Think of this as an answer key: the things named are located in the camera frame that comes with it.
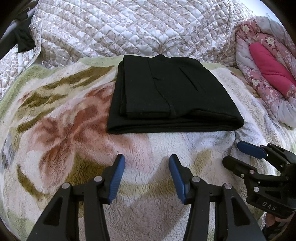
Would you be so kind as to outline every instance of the white quilted fabric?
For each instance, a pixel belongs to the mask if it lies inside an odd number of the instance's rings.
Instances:
[[[252,12],[235,0],[40,0],[43,64],[139,54],[235,63],[234,27]]]

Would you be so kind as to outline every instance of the metal screw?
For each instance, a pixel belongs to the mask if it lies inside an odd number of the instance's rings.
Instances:
[[[200,182],[200,178],[199,177],[193,177],[192,179],[191,179],[194,183],[199,183]]]
[[[96,176],[95,178],[94,178],[94,181],[95,182],[101,182],[103,180],[103,178],[101,177],[101,176]]]
[[[64,183],[62,185],[62,188],[67,189],[67,188],[69,188],[69,186],[70,186],[70,183]]]
[[[231,189],[231,188],[232,188],[232,185],[231,185],[230,183],[225,183],[225,184],[224,184],[224,187],[225,187],[226,189]]]

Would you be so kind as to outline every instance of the white flower print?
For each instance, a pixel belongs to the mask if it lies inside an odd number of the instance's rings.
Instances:
[[[247,34],[248,32],[249,32],[249,27],[247,26],[247,25],[244,25],[243,27],[242,27],[242,30],[244,31],[244,33],[245,34]]]
[[[267,43],[270,44],[271,46],[274,46],[274,38],[268,37],[267,38]]]
[[[260,80],[252,80],[251,82],[254,86],[258,86],[260,83]]]

